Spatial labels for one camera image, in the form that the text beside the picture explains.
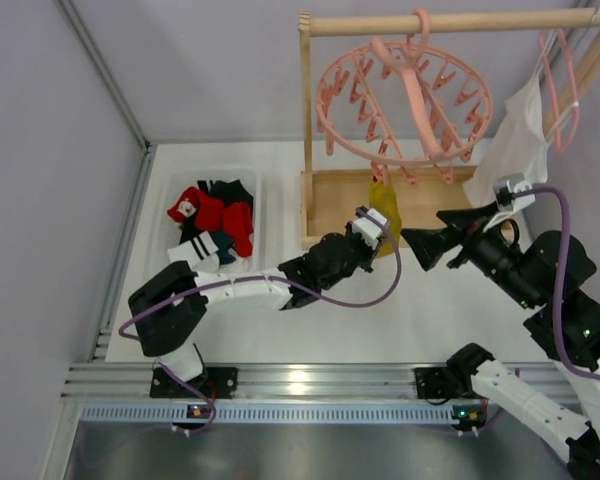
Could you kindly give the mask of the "teal green sock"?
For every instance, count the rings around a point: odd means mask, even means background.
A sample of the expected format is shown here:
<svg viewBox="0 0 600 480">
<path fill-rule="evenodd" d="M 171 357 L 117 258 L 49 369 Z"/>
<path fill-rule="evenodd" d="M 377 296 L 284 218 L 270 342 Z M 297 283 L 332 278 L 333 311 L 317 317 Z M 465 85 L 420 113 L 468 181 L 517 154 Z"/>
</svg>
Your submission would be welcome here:
<svg viewBox="0 0 600 480">
<path fill-rule="evenodd" d="M 211 238 L 218 250 L 219 264 L 221 266 L 233 263 L 236 260 L 236 255 L 232 254 L 233 239 L 222 230 L 218 230 L 211 233 Z"/>
</svg>

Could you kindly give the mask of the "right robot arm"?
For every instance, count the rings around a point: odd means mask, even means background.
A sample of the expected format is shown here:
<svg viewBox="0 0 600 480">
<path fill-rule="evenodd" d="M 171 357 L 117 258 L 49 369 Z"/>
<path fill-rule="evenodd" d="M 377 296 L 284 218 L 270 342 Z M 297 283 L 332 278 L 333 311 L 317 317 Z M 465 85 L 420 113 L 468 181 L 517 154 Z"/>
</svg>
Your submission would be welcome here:
<svg viewBox="0 0 600 480">
<path fill-rule="evenodd" d="M 440 211 L 443 228 L 405 228 L 401 236 L 424 270 L 457 249 L 448 268 L 471 264 L 521 308 L 533 310 L 523 325 L 565 376 L 582 411 L 571 412 L 534 390 L 476 343 L 459 349 L 441 368 L 418 370 L 418 395 L 493 401 L 534 432 L 572 478 L 600 479 L 600 304 L 581 289 L 597 267 L 583 245 L 570 238 L 564 286 L 556 300 L 560 232 L 547 231 L 523 250 L 517 223 L 507 219 L 491 225 L 494 215 L 492 205 Z"/>
</svg>

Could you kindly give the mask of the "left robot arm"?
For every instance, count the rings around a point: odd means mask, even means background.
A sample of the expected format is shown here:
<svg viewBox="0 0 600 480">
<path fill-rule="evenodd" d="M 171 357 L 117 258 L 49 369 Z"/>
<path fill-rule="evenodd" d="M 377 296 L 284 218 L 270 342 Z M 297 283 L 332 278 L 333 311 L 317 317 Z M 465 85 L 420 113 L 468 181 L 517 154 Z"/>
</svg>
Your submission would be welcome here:
<svg viewBox="0 0 600 480">
<path fill-rule="evenodd" d="M 184 260 L 154 275 L 128 299 L 137 341 L 183 381 L 199 378 L 202 357 L 193 331 L 211 314 L 303 308 L 356 270 L 370 272 L 384 240 L 381 228 L 366 218 L 329 233 L 305 254 L 273 269 L 245 274 L 197 272 Z"/>
</svg>

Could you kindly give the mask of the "mustard yellow sock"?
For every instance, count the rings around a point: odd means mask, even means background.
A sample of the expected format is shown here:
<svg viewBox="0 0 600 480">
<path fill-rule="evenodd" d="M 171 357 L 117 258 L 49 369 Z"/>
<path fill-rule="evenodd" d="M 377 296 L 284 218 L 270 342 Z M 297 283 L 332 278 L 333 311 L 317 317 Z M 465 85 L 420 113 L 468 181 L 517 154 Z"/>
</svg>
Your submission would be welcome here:
<svg viewBox="0 0 600 480">
<path fill-rule="evenodd" d="M 369 205 L 389 221 L 388 230 L 393 236 L 395 243 L 399 244 L 402 220 L 394 187 L 391 184 L 385 184 L 383 181 L 373 178 L 369 187 Z"/>
</svg>

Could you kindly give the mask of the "black striped sock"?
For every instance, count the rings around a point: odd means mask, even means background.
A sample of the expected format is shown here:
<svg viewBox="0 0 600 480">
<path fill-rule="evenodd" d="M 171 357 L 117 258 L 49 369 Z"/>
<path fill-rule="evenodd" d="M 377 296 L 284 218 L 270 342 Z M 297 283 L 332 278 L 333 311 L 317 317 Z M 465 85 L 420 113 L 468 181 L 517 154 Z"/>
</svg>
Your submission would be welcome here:
<svg viewBox="0 0 600 480">
<path fill-rule="evenodd" d="M 254 197 L 238 179 L 232 181 L 201 180 L 192 186 L 202 190 L 211 197 L 220 199 L 225 207 L 233 203 L 246 202 L 251 212 L 253 210 Z"/>
</svg>

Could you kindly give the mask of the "red sock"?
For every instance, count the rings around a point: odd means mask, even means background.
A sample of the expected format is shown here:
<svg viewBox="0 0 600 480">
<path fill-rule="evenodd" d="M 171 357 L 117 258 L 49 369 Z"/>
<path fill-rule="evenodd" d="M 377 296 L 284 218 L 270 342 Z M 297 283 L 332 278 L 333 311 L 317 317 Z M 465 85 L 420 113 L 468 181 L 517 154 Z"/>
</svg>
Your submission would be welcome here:
<svg viewBox="0 0 600 480">
<path fill-rule="evenodd" d="M 194 225 L 202 230 L 215 232 L 221 229 L 224 203 L 196 187 L 187 188 L 169 208 L 167 215 L 178 225 L 194 218 Z"/>
<path fill-rule="evenodd" d="M 251 235 L 254 233 L 252 214 L 246 202 L 233 203 L 222 212 L 223 231 L 232 239 L 236 253 L 248 258 L 253 253 Z"/>
</svg>

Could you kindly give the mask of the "white striped sock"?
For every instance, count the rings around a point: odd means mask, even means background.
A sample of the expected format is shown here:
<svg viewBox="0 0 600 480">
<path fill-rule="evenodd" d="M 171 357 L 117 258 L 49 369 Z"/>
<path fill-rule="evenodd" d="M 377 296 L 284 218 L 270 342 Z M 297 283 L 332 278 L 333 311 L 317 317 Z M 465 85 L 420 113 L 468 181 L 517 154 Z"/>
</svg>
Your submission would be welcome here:
<svg viewBox="0 0 600 480">
<path fill-rule="evenodd" d="M 220 267 L 219 247 L 209 232 L 187 240 L 167 251 L 170 263 L 186 261 L 194 271 L 214 273 Z"/>
</svg>

